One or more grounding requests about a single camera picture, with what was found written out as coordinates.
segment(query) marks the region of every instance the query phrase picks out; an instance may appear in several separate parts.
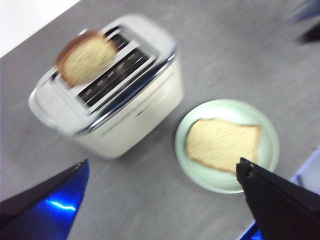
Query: toaster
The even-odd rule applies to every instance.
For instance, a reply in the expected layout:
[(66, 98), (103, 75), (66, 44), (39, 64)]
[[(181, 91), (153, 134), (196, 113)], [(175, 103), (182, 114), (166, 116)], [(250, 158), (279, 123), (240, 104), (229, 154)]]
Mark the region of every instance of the toaster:
[(100, 33), (117, 47), (106, 71), (70, 87), (53, 67), (38, 81), (28, 103), (43, 124), (113, 159), (181, 102), (183, 85), (177, 43), (151, 20), (125, 15)]

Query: bread in toaster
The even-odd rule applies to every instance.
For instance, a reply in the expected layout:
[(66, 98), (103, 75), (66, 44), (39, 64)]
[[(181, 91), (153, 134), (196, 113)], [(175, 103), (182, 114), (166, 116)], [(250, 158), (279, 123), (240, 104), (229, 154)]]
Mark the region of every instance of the bread in toaster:
[(221, 119), (196, 121), (186, 137), (190, 159), (207, 167), (236, 174), (240, 158), (257, 162), (261, 127)]
[(96, 31), (73, 39), (57, 56), (55, 64), (70, 86), (92, 81), (107, 69), (117, 53), (115, 46)]

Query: gray countertop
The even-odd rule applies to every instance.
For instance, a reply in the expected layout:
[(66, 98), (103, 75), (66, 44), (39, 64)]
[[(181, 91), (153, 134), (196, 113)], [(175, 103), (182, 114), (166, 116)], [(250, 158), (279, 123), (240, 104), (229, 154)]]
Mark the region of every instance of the gray countertop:
[[(244, 101), (274, 124), (275, 172), (290, 178), (320, 143), (320, 44), (295, 38), (316, 20), (285, 22), (300, 0), (83, 0), (1, 59), (1, 199), (88, 158), (70, 240), (233, 240), (253, 220), (245, 196), (193, 183), (174, 153), (182, 117), (213, 99)], [(185, 97), (148, 136), (105, 161), (42, 125), (27, 99), (82, 29), (141, 13), (178, 40)]]

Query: plate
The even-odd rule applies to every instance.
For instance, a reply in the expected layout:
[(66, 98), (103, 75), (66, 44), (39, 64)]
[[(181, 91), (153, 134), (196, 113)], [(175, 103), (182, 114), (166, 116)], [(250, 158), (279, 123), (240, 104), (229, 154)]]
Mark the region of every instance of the plate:
[(205, 102), (191, 110), (179, 124), (175, 134), (175, 154), (185, 174), (201, 187), (223, 194), (243, 192), (236, 176), (206, 167), (188, 158), (185, 150), (186, 137), (191, 125), (199, 119), (221, 119), (236, 124), (260, 125), (260, 141), (257, 164), (271, 172), (279, 158), (279, 140), (268, 118), (253, 106), (231, 99)]

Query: blue light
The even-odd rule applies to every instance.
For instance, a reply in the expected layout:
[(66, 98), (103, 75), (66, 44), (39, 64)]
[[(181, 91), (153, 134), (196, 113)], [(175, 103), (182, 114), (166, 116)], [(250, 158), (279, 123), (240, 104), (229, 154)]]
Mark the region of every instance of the blue light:
[(263, 240), (262, 238), (262, 234), (261, 234), (261, 231), (258, 230), (253, 237), (251, 237), (252, 240)]
[(76, 210), (73, 206), (63, 206), (62, 204), (60, 204), (59, 202), (56, 202), (56, 201), (49, 201), (49, 203), (51, 203), (52, 205), (55, 205), (61, 209), (72, 210), (72, 211)]

